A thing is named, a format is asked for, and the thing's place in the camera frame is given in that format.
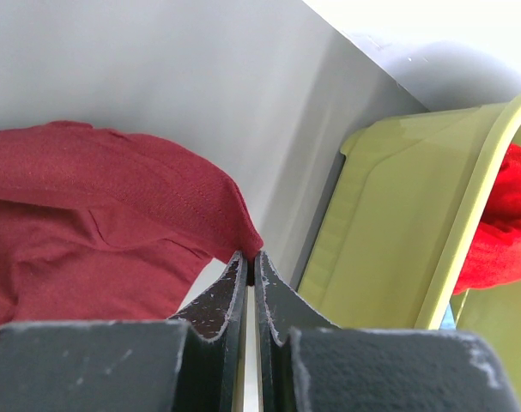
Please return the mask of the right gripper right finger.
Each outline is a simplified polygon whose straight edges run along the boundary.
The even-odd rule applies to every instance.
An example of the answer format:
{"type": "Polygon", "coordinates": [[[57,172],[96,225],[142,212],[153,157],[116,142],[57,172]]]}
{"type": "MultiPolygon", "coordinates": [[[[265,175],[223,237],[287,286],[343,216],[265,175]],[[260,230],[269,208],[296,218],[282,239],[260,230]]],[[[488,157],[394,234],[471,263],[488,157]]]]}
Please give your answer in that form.
{"type": "Polygon", "coordinates": [[[495,352],[456,330],[337,327],[254,263],[265,411],[519,411],[495,352]]]}

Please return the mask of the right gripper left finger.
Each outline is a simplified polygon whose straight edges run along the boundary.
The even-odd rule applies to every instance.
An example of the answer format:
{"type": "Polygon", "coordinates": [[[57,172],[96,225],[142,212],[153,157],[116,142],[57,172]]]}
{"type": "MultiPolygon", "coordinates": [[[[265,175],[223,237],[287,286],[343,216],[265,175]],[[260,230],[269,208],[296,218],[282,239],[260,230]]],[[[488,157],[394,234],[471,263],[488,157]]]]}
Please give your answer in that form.
{"type": "Polygon", "coordinates": [[[232,411],[247,261],[161,321],[0,327],[0,411],[232,411]]]}

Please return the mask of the dark red t shirt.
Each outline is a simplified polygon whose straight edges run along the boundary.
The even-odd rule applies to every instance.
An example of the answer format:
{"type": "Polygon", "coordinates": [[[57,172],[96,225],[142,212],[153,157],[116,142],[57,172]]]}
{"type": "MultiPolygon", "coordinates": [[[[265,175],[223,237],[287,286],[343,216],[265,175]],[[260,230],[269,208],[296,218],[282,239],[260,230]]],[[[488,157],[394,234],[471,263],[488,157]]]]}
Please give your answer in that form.
{"type": "Polygon", "coordinates": [[[0,130],[0,325],[168,318],[212,260],[262,245],[236,183],[177,143],[0,130]]]}

